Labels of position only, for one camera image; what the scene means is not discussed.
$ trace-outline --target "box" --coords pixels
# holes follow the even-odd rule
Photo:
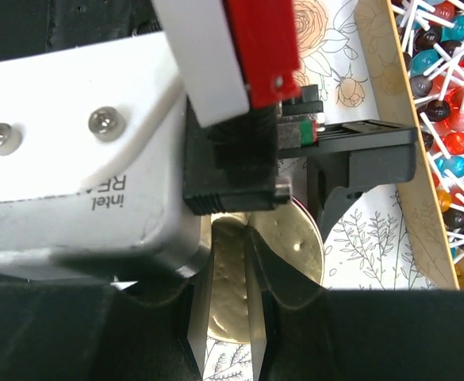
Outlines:
[[[355,22],[380,119],[420,128],[390,0],[359,0]],[[418,270],[438,288],[457,289],[446,229],[420,132],[415,177],[409,183],[397,184],[397,190]]]

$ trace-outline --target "gold coin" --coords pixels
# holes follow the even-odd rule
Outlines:
[[[316,283],[324,274],[323,241],[316,223],[295,199],[276,210],[215,214],[211,221],[216,236],[208,334],[220,341],[247,343],[244,226],[255,227],[274,252]]]

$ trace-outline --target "silver screw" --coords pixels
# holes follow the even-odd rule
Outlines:
[[[89,117],[89,130],[101,141],[116,140],[125,128],[124,118],[113,107],[100,107]]]
[[[274,201],[277,204],[286,204],[292,197],[292,179],[290,177],[276,178]]]
[[[282,117],[282,102],[279,101],[279,103],[276,105],[276,116],[277,117]]]
[[[6,123],[0,123],[0,155],[8,156],[13,153],[21,144],[22,135],[20,131],[14,129]]]

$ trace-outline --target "white block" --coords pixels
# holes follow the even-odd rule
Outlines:
[[[154,0],[202,127],[249,111],[221,0]]]
[[[22,133],[0,156],[0,201],[74,194],[121,173],[183,89],[164,33],[0,63],[0,122]],[[112,106],[124,133],[102,142],[90,114]]]

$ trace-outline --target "black surface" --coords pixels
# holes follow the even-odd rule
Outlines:
[[[128,37],[155,19],[150,0],[0,0],[0,61]]]
[[[0,61],[46,51],[48,0],[0,0]]]
[[[245,254],[266,314],[261,380],[464,380],[464,291],[326,291],[251,227]]]
[[[0,381],[200,379],[186,339],[197,281],[151,279],[131,296],[1,283]]]

